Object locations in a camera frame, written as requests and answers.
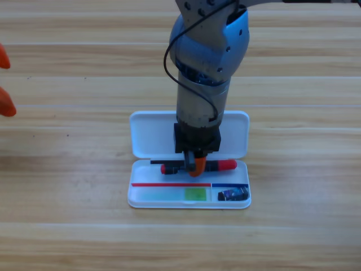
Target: wood grain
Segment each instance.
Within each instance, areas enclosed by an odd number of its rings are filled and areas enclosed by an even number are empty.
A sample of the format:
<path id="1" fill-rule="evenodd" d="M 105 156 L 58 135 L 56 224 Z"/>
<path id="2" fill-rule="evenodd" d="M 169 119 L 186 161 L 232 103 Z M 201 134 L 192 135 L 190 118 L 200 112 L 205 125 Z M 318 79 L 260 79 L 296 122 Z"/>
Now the wood grain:
<path id="1" fill-rule="evenodd" d="M 360 271 L 360 12 L 250 8 L 227 109 L 250 116 L 252 204 L 175 211 L 126 198 L 130 114 L 175 109 L 175 2 L 0 0 L 0 270 Z"/>

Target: green eraser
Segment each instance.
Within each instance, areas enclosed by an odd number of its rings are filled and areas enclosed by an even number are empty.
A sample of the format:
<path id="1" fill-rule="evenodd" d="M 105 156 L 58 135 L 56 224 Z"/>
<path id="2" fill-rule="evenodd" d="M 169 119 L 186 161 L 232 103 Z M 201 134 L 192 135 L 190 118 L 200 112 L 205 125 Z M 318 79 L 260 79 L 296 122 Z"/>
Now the green eraser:
<path id="1" fill-rule="evenodd" d="M 205 188 L 186 188 L 186 200 L 206 201 Z"/>

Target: small battery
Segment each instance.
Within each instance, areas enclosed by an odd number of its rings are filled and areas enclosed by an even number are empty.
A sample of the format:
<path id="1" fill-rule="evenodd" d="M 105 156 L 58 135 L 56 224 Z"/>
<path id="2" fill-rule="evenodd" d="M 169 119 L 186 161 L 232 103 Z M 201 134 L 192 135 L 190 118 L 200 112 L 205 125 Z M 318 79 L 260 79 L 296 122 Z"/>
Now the small battery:
<path id="1" fill-rule="evenodd" d="M 225 190 L 218 193 L 219 201 L 238 201 L 248 199 L 248 190 L 245 187 Z"/>

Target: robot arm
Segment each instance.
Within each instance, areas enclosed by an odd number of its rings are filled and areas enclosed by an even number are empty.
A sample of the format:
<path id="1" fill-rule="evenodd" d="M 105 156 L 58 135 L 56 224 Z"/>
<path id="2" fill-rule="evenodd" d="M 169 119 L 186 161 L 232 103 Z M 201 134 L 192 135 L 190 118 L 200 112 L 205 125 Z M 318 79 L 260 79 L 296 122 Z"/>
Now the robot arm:
<path id="1" fill-rule="evenodd" d="M 247 8 L 262 3 L 351 3 L 361 0 L 175 0 L 181 15 L 170 36 L 179 70 L 175 152 L 184 153 L 193 177 L 204 171 L 207 154 L 218 151 L 219 126 L 228 88 L 249 43 Z"/>

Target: orange object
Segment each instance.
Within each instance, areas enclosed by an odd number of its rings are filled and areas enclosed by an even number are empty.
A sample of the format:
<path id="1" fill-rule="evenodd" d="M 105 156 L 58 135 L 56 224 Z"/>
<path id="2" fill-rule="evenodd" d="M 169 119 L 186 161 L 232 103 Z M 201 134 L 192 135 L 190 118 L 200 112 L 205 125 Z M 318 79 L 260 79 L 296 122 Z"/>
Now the orange object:
<path id="1" fill-rule="evenodd" d="M 206 157 L 196 158 L 195 160 L 196 160 L 196 170 L 193 172 L 189 172 L 190 176 L 192 177 L 198 177 L 200 174 L 204 172 L 205 169 Z"/>
<path id="2" fill-rule="evenodd" d="M 6 54 L 4 46 L 0 43 L 0 68 L 10 69 L 10 60 Z"/>
<path id="3" fill-rule="evenodd" d="M 13 117 L 16 114 L 16 108 L 10 98 L 8 92 L 0 87 L 0 115 L 5 117 Z"/>

